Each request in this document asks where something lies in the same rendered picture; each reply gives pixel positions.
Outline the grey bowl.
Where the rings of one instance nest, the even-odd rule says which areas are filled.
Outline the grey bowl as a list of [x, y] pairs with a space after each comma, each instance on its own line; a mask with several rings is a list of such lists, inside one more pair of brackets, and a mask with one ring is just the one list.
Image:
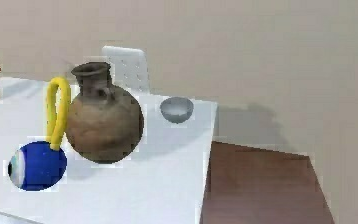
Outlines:
[[169, 122], [180, 124], [193, 114], [194, 104], [185, 97], [169, 97], [160, 104], [162, 116]]

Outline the white chair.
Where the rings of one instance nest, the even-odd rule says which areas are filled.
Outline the white chair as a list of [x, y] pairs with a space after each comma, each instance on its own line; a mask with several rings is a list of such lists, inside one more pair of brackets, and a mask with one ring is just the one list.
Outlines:
[[145, 52], [141, 49], [104, 46], [102, 55], [112, 66], [111, 75], [117, 85], [150, 92]]

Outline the white table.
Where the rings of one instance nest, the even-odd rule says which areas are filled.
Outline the white table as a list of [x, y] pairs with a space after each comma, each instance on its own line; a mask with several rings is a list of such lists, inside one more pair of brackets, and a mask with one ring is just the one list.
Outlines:
[[43, 224], [198, 224], [217, 105], [197, 100], [189, 120], [172, 124], [160, 95], [135, 92], [145, 118], [134, 152], [114, 164], [82, 158], [68, 142], [64, 177], [27, 192], [7, 176], [21, 146], [43, 139], [47, 84], [0, 78], [0, 212]]

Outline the brown clay vase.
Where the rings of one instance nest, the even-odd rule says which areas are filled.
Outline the brown clay vase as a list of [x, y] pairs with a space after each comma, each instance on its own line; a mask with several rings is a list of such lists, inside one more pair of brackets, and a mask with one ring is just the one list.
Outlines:
[[72, 69], [79, 85], [68, 114], [66, 137], [82, 157], [118, 162], [134, 151], [144, 128], [137, 99], [112, 83], [110, 65], [88, 62]]

